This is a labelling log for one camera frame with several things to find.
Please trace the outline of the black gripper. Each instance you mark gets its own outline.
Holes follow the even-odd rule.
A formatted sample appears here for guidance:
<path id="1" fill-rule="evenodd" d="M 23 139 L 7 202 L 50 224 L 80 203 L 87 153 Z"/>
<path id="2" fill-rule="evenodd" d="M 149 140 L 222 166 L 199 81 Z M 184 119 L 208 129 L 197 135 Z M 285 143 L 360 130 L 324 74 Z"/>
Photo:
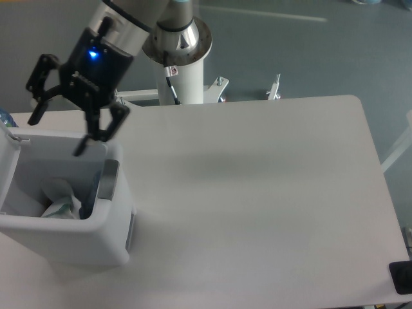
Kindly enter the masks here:
<path id="1" fill-rule="evenodd" d="M 48 109 L 49 101 L 61 94 L 85 111 L 86 116 L 87 133 L 75 148 L 73 156 L 82 155 L 90 140 L 111 140 L 130 113 L 126 105 L 111 101 L 114 90 L 133 59 L 132 55 L 100 39 L 91 28 L 84 29 L 64 64 L 61 65 L 52 54 L 42 54 L 26 83 L 26 89 L 35 102 L 28 124 L 37 125 Z M 52 70 L 59 70 L 60 85 L 45 90 Z M 100 109 L 108 105 L 112 120 L 106 129 L 101 129 Z"/>

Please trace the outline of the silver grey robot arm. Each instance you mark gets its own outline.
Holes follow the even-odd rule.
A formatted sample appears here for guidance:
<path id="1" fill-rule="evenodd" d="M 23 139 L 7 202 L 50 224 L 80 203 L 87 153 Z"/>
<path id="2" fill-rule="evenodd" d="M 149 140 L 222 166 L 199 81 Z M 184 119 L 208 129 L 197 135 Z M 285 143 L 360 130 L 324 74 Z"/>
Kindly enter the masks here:
<path id="1" fill-rule="evenodd" d="M 115 91 L 155 26 L 183 1 L 101 1 L 66 62 L 42 54 L 26 89 L 36 106 L 28 120 L 39 123 L 50 101 L 62 96 L 83 110 L 86 134 L 74 150 L 83 154 L 90 140 L 112 139 L 130 110 Z"/>

